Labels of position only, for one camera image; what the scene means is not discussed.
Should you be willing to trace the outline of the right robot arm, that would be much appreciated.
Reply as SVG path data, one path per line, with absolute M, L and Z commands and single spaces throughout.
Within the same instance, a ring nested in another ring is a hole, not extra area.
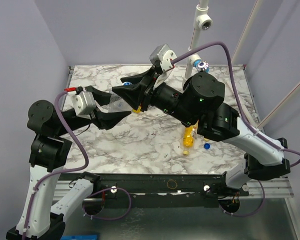
M 202 71 L 190 77 L 183 92 L 179 92 L 166 83 L 155 87 L 158 77 L 150 69 L 126 77 L 130 84 L 115 86 L 112 91 L 135 110 L 145 112 L 149 106 L 156 107 L 186 127 L 197 124 L 199 135 L 243 150 L 245 155 L 240 163 L 223 174 L 222 194 L 231 196 L 249 180 L 268 181 L 290 173 L 284 145 L 247 126 L 239 113 L 224 103 L 224 83 Z

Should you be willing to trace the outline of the white ribbed bottle cap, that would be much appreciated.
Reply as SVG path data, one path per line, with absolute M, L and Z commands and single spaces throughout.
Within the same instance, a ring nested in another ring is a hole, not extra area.
M 129 86 L 129 85 L 130 85 L 130 86 L 132 85 L 132 83 L 129 82 L 129 81 L 126 81 L 126 82 L 123 83 L 123 86 Z

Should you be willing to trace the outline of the blue bottle cap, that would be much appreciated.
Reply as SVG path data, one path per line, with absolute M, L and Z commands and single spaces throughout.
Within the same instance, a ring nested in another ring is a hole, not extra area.
M 211 147 L 211 145 L 209 143 L 204 144 L 204 149 L 208 150 L 210 147 Z

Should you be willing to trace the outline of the yellow bottle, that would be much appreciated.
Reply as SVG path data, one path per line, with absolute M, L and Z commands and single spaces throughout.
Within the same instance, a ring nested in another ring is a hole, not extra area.
M 139 114 L 139 113 L 141 113 L 141 106 L 139 106 L 137 109 L 132 109 L 131 111 L 133 113 L 136 113 L 136 114 L 138 113 Z
M 188 155 L 190 152 L 190 149 L 193 147 L 194 144 L 194 140 L 195 140 L 195 136 L 196 136 L 196 130 L 197 130 L 197 126 L 196 125 L 192 125 L 190 127 L 186 127 L 184 130 L 184 135 L 183 135 L 183 151 L 182 154 L 183 155 Z

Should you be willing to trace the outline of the small clear bottle white cap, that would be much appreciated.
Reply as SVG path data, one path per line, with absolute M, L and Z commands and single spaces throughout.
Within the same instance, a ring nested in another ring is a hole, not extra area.
M 112 94 L 110 97 L 108 111 L 110 113 L 131 111 L 131 106 L 117 94 Z

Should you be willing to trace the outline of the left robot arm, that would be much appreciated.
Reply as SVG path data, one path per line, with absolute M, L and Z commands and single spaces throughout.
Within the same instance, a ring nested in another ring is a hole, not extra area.
M 109 130 L 130 115 L 130 111 L 102 112 L 101 106 L 111 103 L 113 95 L 92 86 L 70 87 L 57 95 L 54 102 L 39 100 L 28 110 L 27 127 L 35 132 L 30 147 L 30 179 L 23 212 L 18 224 L 6 233 L 9 240 L 57 240 L 64 233 L 66 222 L 86 198 L 100 198 L 99 208 L 86 215 L 97 219 L 106 200 L 115 200 L 123 189 L 102 183 L 101 177 L 89 173 L 89 158 L 74 131 L 95 125 Z M 84 165 L 76 167 L 79 177 L 70 191 L 53 202 L 59 177 L 65 168 L 72 144 L 84 157 Z

